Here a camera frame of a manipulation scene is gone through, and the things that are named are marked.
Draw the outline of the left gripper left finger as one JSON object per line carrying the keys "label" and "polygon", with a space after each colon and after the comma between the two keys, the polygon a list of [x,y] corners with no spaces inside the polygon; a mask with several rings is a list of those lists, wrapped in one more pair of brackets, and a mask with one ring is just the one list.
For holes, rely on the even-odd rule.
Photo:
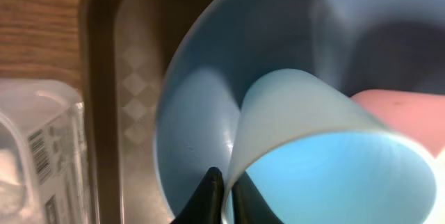
{"label": "left gripper left finger", "polygon": [[217,167],[210,167],[171,224],[221,224],[223,193],[223,175]]}

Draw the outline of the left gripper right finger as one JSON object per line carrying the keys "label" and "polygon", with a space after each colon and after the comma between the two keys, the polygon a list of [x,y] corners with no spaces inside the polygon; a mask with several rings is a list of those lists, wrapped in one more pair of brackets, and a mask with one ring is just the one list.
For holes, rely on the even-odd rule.
{"label": "left gripper right finger", "polygon": [[283,224],[244,172],[232,187],[235,224]]}

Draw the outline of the light blue cup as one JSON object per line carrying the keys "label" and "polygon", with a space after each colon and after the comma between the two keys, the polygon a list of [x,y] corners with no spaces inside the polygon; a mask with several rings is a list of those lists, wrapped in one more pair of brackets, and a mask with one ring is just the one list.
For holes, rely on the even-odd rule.
{"label": "light blue cup", "polygon": [[441,223],[435,158],[302,70],[275,70],[241,107],[221,214],[247,175],[283,223]]}

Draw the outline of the pink cup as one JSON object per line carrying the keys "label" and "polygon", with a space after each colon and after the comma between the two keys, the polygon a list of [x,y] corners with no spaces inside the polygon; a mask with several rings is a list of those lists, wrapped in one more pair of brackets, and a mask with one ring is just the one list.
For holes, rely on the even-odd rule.
{"label": "pink cup", "polygon": [[434,157],[444,154],[443,95],[375,89],[357,93],[352,100]]}

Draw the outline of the dark blue plate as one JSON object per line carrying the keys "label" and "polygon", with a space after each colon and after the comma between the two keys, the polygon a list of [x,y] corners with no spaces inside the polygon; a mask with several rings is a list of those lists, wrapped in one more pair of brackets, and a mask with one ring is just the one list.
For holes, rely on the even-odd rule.
{"label": "dark blue plate", "polygon": [[347,96],[444,93],[444,0],[214,0],[181,41],[156,112],[157,177],[179,214],[226,173],[248,88],[294,68]]}

